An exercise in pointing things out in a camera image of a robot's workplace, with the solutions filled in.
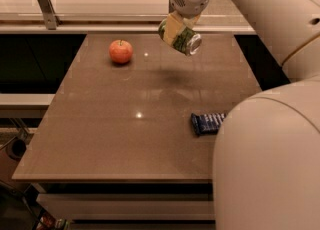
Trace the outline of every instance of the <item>gray tabletop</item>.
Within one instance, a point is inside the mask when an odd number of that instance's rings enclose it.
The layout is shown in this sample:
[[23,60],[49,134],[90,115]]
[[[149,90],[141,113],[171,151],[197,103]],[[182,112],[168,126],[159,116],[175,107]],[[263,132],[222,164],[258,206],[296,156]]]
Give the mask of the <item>gray tabletop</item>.
[[[115,39],[131,62],[111,63]],[[229,112],[260,88],[232,35],[186,57],[153,34],[89,34],[13,178],[34,182],[208,181],[214,135],[190,114]]]

